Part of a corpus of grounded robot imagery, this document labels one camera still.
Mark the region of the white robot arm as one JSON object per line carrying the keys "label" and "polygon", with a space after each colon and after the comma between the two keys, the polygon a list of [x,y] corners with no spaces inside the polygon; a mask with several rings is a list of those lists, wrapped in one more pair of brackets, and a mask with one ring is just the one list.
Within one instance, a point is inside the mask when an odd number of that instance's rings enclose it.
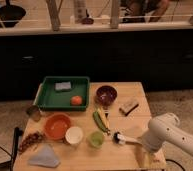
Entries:
{"label": "white robot arm", "polygon": [[153,117],[139,140],[150,153],[158,152],[164,142],[169,142],[193,157],[193,135],[181,130],[179,124],[179,118],[173,113]]}

